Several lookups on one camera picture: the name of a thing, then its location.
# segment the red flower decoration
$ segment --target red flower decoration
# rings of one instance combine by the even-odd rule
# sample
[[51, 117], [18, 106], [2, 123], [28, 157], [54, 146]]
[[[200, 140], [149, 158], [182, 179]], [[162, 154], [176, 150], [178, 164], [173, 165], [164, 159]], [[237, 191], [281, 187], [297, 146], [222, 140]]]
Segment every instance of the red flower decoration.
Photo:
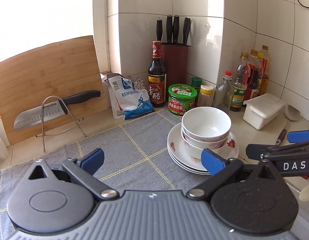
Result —
[[170, 143], [170, 147], [173, 149], [174, 152], [176, 151], [176, 148], [174, 147], [174, 143], [173, 142]]
[[227, 144], [228, 144], [228, 146], [229, 146], [230, 148], [235, 148], [235, 146], [236, 146], [235, 141], [232, 140], [232, 139], [231, 139], [230, 141], [228, 141]]

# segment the dark red knife block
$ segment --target dark red knife block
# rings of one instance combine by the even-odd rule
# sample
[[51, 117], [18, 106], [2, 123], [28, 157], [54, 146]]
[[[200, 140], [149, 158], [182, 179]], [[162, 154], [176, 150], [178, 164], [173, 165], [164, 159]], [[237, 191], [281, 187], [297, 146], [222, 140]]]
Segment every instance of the dark red knife block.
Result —
[[186, 83], [189, 45], [162, 43], [162, 61], [167, 70], [166, 101], [168, 88], [172, 84]]

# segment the bowl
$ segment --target bowl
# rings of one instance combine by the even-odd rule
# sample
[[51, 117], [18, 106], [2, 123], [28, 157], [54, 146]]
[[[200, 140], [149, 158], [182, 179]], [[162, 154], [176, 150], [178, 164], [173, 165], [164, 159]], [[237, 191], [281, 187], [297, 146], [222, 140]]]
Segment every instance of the bowl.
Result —
[[189, 110], [182, 117], [185, 133], [201, 142], [216, 142], [229, 135], [230, 117], [222, 110], [202, 106]]
[[181, 124], [181, 132], [183, 132], [184, 138], [188, 143], [190, 143], [191, 145], [195, 147], [202, 148], [202, 149], [206, 149], [206, 148], [210, 150], [218, 149], [223, 145], [224, 141], [227, 139], [227, 137], [225, 137], [222, 140], [216, 141], [216, 142], [198, 141], [196, 139], [191, 138], [189, 135], [186, 134], [185, 129], [182, 124]]
[[[182, 130], [181, 130], [181, 136], [182, 136], [182, 139], [183, 139], [183, 144], [184, 144], [186, 152], [190, 156], [201, 160], [201, 153], [204, 149], [198, 148], [198, 147], [188, 143], [186, 141], [185, 137], [184, 137], [184, 132]], [[229, 151], [227, 151], [227, 141], [228, 140], [224, 140], [224, 143], [220, 148], [212, 150], [214, 153], [218, 154], [219, 156], [221, 156], [224, 159], [227, 159], [228, 155], [229, 155]]]

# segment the plate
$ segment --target plate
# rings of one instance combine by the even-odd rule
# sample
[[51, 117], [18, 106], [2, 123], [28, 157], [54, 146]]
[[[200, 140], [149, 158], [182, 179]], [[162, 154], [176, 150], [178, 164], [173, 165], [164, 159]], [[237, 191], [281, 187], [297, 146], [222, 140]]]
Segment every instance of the plate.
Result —
[[170, 152], [170, 150], [168, 149], [168, 152], [169, 152], [169, 155], [171, 157], [171, 159], [176, 163], [178, 164], [180, 167], [182, 167], [183, 169], [185, 169], [186, 171], [189, 171], [189, 172], [192, 172], [192, 173], [195, 173], [195, 174], [201, 174], [201, 175], [210, 175], [209, 172], [207, 171], [199, 171], [199, 170], [195, 170], [195, 169], [192, 169], [186, 165], [184, 165], [183, 163], [181, 163], [180, 161], [178, 161], [176, 159], [176, 157], [173, 156], [173, 154]]
[[[198, 170], [198, 171], [207, 171], [201, 164], [201, 160], [196, 159], [190, 156], [183, 144], [183, 139], [181, 137], [181, 123], [175, 125], [168, 134], [167, 147], [170, 150], [170, 153], [181, 163], [186, 165], [189, 168]], [[239, 145], [236, 137], [233, 133], [229, 133], [228, 136], [228, 146], [227, 151], [229, 151], [228, 158], [237, 158], [239, 155]]]
[[174, 158], [174, 156], [170, 153], [169, 150], [168, 150], [168, 152], [169, 152], [169, 155], [170, 155], [171, 159], [172, 159], [179, 167], [183, 168], [184, 170], [186, 170], [186, 171], [188, 171], [188, 172], [191, 172], [191, 173], [194, 173], [194, 174], [198, 174], [198, 175], [210, 175], [210, 173], [208, 173], [207, 171], [206, 171], [206, 173], [203, 173], [203, 172], [201, 173], [200, 171], [190, 170], [189, 168], [186, 168], [185, 165], [182, 165], [178, 160], [176, 160], [176, 159]]

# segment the wooden cutting board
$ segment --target wooden cutting board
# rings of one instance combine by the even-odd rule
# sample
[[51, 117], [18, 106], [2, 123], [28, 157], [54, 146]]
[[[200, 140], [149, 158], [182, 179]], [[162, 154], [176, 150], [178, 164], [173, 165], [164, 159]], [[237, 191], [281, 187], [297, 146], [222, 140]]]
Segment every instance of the wooden cutting board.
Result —
[[[48, 96], [65, 98], [87, 90], [100, 90], [101, 97], [70, 105], [75, 119], [107, 109], [92, 36], [48, 44], [0, 62], [0, 113], [9, 143], [41, 133], [41, 124], [14, 131], [19, 113], [41, 106]], [[70, 115], [63, 115], [45, 122], [44, 130], [69, 122]]]

